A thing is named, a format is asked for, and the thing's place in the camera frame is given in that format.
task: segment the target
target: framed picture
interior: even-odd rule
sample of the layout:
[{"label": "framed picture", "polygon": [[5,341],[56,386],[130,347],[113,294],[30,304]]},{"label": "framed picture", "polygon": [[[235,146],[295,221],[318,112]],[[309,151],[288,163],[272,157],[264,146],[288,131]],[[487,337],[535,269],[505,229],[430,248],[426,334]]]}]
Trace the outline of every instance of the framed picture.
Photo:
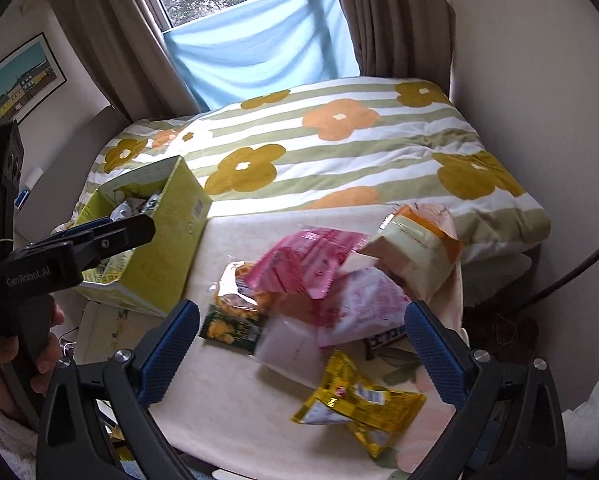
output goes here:
[{"label": "framed picture", "polygon": [[43,34],[0,61],[0,123],[24,118],[66,82]]}]

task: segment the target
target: blue gripper pad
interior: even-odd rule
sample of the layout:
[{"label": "blue gripper pad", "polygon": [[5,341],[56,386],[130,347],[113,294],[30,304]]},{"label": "blue gripper pad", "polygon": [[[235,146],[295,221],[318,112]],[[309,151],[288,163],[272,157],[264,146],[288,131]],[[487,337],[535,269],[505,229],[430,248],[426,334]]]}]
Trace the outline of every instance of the blue gripper pad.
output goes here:
[{"label": "blue gripper pad", "polygon": [[200,328],[200,310],[180,301],[164,322],[149,330],[136,347],[139,365],[138,401],[148,408],[160,402]]},{"label": "blue gripper pad", "polygon": [[468,397],[467,370],[445,338],[455,336],[462,345],[464,342],[457,333],[442,325],[422,301],[414,301],[406,307],[404,325],[406,335],[433,380],[441,400],[460,409]]}]

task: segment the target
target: green snack package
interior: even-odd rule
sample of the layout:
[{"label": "green snack package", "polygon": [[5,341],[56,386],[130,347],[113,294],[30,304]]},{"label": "green snack package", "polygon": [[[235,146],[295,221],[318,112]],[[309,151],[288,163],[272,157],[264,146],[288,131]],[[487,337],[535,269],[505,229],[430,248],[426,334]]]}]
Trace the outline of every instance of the green snack package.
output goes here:
[{"label": "green snack package", "polygon": [[261,332],[260,326],[255,322],[225,314],[215,304],[211,304],[200,337],[220,341],[254,354]]}]

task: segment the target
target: curtain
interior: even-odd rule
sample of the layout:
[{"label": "curtain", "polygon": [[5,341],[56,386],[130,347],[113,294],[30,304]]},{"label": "curtain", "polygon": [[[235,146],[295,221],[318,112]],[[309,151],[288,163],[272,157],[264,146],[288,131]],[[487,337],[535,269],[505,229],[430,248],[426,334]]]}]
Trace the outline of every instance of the curtain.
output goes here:
[{"label": "curtain", "polygon": [[249,0],[164,33],[200,108],[359,75],[338,0]]},{"label": "curtain", "polygon": [[198,113],[144,0],[48,0],[100,91],[128,120]]},{"label": "curtain", "polygon": [[446,0],[340,0],[362,75],[419,77],[447,94],[451,20]]}]

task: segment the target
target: human hand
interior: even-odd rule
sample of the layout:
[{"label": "human hand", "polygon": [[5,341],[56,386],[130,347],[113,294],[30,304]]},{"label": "human hand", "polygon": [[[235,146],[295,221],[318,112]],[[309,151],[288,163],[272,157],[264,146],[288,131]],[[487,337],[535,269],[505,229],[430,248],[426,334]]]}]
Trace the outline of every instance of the human hand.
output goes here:
[{"label": "human hand", "polygon": [[[55,311],[51,321],[51,326],[56,326],[64,323],[64,313],[59,305],[55,304]],[[19,350],[19,341],[17,336],[2,337],[0,336],[0,365],[11,362]],[[36,366],[39,374],[31,379],[31,388],[39,394],[46,394],[46,390],[51,383],[51,376],[55,368],[55,363],[62,356],[62,350],[55,334],[49,335],[49,343],[42,351],[37,359]],[[24,421],[24,416],[20,409],[15,404],[6,383],[0,374],[0,411],[8,418]]]}]

